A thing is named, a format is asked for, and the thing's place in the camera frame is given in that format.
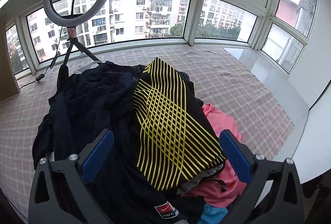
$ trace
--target green foliage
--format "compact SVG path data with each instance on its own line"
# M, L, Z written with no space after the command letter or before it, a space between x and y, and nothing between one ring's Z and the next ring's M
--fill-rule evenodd
M196 37L202 38L219 38L228 40L237 40L240 32L240 27L227 29L224 27L215 28L213 24L198 26Z
M182 37L183 36L184 23L176 24L170 28L169 37Z
M18 73L23 70L23 65L21 60L19 59L19 53L17 50L13 54L10 54L10 63L12 65L12 69L14 73Z

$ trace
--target nike swoosh logo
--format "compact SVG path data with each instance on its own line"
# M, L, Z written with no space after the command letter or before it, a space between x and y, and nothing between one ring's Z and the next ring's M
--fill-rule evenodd
M167 210L168 209L168 207L169 207L169 205L165 208L165 209L161 209L161 211L163 212L163 211L165 211L165 210Z

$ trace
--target pile of clothes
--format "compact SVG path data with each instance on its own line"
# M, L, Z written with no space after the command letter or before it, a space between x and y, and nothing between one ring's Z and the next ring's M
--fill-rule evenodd
M111 130L114 145L87 188L114 223L216 224L244 190L218 142L224 129L241 140L236 123L195 98L186 73L159 58L107 61L61 83L38 128L34 168Z

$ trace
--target white wall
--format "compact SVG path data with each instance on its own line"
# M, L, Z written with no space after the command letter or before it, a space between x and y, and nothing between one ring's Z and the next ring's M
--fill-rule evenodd
M289 77L290 84L311 107L331 79L331 0L318 0L307 46Z
M309 111L301 140L293 155L301 183L331 169L331 87Z

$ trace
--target nike f.c. patch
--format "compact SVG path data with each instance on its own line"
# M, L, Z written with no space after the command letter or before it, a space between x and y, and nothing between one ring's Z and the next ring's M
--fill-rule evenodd
M163 205L155 206L155 209L163 219L173 218L179 214L178 210L168 201Z

